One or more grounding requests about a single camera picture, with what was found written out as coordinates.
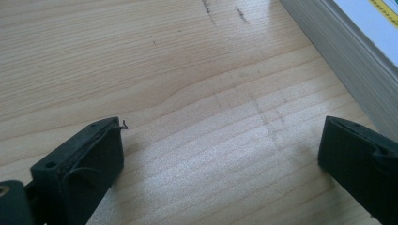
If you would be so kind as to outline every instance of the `wooden table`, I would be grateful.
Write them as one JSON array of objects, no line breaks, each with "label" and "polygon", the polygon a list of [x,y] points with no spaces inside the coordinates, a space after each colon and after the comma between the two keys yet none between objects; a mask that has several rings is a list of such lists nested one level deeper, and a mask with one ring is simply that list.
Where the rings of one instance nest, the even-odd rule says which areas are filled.
[{"label": "wooden table", "polygon": [[373,127],[279,1],[0,2],[0,180],[130,127],[89,224],[378,224],[317,166],[328,114]]}]

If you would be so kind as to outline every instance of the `black plastic part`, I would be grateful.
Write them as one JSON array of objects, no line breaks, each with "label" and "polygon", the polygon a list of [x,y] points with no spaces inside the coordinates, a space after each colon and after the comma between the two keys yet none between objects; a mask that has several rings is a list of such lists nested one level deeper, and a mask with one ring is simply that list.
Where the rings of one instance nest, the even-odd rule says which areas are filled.
[{"label": "black plastic part", "polygon": [[382,224],[398,224],[398,143],[328,116],[319,165]]},{"label": "black plastic part", "polygon": [[85,224],[123,168],[122,128],[117,117],[95,122],[36,163],[25,188],[0,183],[11,187],[0,195],[0,225]]}]

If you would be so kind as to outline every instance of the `light wooden surface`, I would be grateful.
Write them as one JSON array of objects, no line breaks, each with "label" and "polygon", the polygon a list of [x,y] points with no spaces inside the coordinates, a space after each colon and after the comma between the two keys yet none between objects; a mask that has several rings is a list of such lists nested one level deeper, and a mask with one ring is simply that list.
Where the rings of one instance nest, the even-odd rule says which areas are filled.
[{"label": "light wooden surface", "polygon": [[89,224],[377,224],[317,166],[328,114],[373,127],[279,1],[0,2],[0,180],[130,127]]}]

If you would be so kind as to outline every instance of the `ruler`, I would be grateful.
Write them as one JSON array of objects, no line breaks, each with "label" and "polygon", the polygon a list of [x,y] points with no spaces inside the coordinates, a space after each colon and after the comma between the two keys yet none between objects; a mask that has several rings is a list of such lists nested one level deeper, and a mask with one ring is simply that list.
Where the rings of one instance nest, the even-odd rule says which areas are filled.
[{"label": "ruler", "polygon": [[383,0],[369,0],[372,5],[377,8],[387,20],[398,29],[398,15]]}]

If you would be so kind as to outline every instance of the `stack of paper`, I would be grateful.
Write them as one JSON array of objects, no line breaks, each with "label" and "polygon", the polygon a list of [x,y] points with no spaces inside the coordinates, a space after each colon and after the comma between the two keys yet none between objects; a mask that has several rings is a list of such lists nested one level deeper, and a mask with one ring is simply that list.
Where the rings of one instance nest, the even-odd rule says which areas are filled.
[{"label": "stack of paper", "polygon": [[398,141],[398,0],[281,0],[379,131]]}]

